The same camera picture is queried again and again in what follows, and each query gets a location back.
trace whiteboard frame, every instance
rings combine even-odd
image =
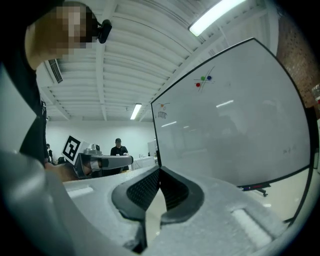
[[[312,123],[314,122],[314,120],[310,120],[310,115],[307,114],[307,109],[304,105],[304,102],[303,102],[303,99],[298,91],[298,88],[297,88],[297,85],[295,84],[295,82],[293,81],[292,77],[290,76],[290,74],[288,73],[288,71],[285,69],[285,67],[282,65],[282,63],[277,59],[277,57],[266,47],[264,46],[261,42],[259,42],[256,38],[249,38],[247,40],[244,40],[242,42],[239,42],[221,52],[219,52],[218,54],[216,54],[215,56],[207,59],[206,61],[204,61],[203,63],[201,63],[200,65],[196,66],[194,69],[190,70],[188,73],[186,73],[184,76],[182,76],[179,80],[177,80],[174,84],[172,84],[171,86],[169,86],[166,90],[164,90],[157,98],[155,98],[152,102],[151,102],[151,111],[152,111],[152,119],[153,119],[153,126],[154,126],[154,132],[155,132],[155,139],[156,139],[156,144],[157,144],[157,148],[158,148],[158,154],[157,154],[157,157],[158,157],[158,164],[159,166],[162,166],[162,163],[161,163],[161,153],[160,153],[160,148],[159,148],[159,143],[158,143],[158,136],[157,136],[157,129],[156,129],[156,122],[155,122],[155,116],[154,116],[154,109],[153,109],[153,103],[158,99],[160,98],[164,93],[166,93],[168,90],[170,90],[173,86],[175,86],[177,83],[179,83],[182,79],[184,79],[185,77],[187,77],[189,74],[191,74],[193,71],[195,71],[196,69],[200,68],[202,65],[206,64],[207,62],[213,60],[214,58],[218,57],[219,55],[221,54],[224,54],[225,52],[239,46],[239,45],[242,45],[242,44],[245,44],[249,41],[256,41],[258,44],[260,44],[265,50],[267,50],[269,52],[269,54],[271,54],[272,57],[275,58],[275,60],[279,63],[279,65],[282,67],[282,69],[285,71],[286,75],[289,77],[290,81],[292,82],[294,88],[295,88],[295,91],[296,93],[298,94],[299,96],[299,99],[300,99],[300,102],[301,102],[301,105],[303,107],[303,110],[304,110],[304,114],[305,114],[305,117],[306,117],[306,120],[307,120],[307,125],[308,125],[308,131],[309,131],[309,139],[310,139],[310,160],[309,160],[309,164],[307,164],[306,166],[304,166],[303,168],[301,169],[298,169],[290,174],[287,174],[285,176],[281,176],[279,178],[276,178],[276,179],[272,179],[272,180],[266,180],[265,182],[260,182],[260,183],[255,183],[255,184],[248,184],[248,185],[241,185],[241,186],[238,186],[238,188],[248,188],[248,187],[253,187],[253,186],[260,186],[260,185],[265,185],[265,184],[270,184],[270,183],[274,183],[274,182],[278,182],[278,181],[281,181],[283,179],[286,179],[286,178],[289,178],[293,175],[296,175],[298,173],[300,173],[301,171],[309,168],[309,172],[312,172],[313,171],[313,165],[314,165],[314,158],[315,158],[315,152],[316,152],[316,147],[315,147],[315,144],[312,142],[313,140],[317,139],[317,138],[314,138],[314,134],[312,133],[312,129],[311,129],[311,125]]]

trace brick wall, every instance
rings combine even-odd
[[[317,106],[311,89],[320,83],[320,65],[300,29],[286,14],[279,19],[276,56],[291,75],[304,105],[307,108]]]

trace hair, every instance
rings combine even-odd
[[[85,37],[80,39],[81,43],[91,43],[93,38],[98,37],[98,20],[96,15],[86,4],[79,1],[65,1],[61,5],[62,7],[85,7]]]

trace white wall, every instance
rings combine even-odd
[[[135,121],[49,121],[46,126],[46,142],[56,157],[61,156],[68,135],[90,144],[100,145],[104,155],[110,155],[116,138],[122,140],[134,159],[148,155],[148,142],[155,139],[153,122]]]

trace whiteboard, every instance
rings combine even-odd
[[[196,67],[151,106],[161,163],[173,171],[247,186],[310,163],[298,92],[255,39]]]

